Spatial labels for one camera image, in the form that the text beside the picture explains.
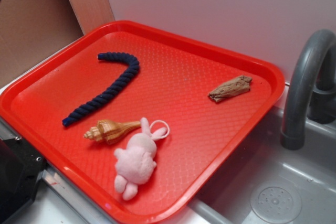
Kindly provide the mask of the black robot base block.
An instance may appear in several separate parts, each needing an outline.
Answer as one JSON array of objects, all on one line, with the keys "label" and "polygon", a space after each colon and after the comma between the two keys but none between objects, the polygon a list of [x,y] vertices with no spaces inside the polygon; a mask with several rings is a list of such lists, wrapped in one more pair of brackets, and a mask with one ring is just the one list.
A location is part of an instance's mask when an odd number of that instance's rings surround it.
[{"label": "black robot base block", "polygon": [[46,160],[27,140],[1,140],[1,223],[35,201]]}]

